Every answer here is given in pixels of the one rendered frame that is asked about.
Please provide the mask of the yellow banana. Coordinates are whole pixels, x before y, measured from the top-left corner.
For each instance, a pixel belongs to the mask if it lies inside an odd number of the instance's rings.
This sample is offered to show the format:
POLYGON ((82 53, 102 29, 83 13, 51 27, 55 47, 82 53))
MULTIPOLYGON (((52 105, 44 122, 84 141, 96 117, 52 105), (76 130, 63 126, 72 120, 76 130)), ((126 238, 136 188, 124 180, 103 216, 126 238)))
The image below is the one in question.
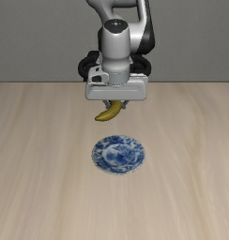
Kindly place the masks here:
POLYGON ((95 117, 96 121, 104 122, 109 121, 115 118, 121 110, 121 101, 120 100, 108 100, 111 104, 111 107, 106 109, 104 112, 101 112, 98 116, 95 117))

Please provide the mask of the blue and white plate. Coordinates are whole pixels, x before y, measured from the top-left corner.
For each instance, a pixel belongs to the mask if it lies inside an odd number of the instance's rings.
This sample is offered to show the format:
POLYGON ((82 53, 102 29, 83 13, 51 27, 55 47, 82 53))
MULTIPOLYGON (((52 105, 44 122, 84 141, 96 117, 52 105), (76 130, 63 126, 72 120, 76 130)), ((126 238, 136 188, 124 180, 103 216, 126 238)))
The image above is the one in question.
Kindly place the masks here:
POLYGON ((133 173, 145 162, 145 149, 126 135, 113 135, 99 140, 91 152, 95 166, 105 173, 133 173))

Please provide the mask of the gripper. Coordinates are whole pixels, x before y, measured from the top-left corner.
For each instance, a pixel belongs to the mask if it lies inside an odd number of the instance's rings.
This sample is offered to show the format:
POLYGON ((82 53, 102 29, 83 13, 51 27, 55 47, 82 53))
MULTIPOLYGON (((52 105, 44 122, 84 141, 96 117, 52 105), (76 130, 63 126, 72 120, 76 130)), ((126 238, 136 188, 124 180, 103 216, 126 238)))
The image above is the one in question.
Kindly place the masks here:
POLYGON ((116 73, 115 79, 109 79, 110 74, 101 66, 92 67, 88 72, 85 87, 85 97, 88 100, 103 100, 105 108, 111 107, 108 100, 125 100, 121 104, 126 109, 130 100, 144 100, 148 77, 143 73, 131 73, 129 77, 116 73))

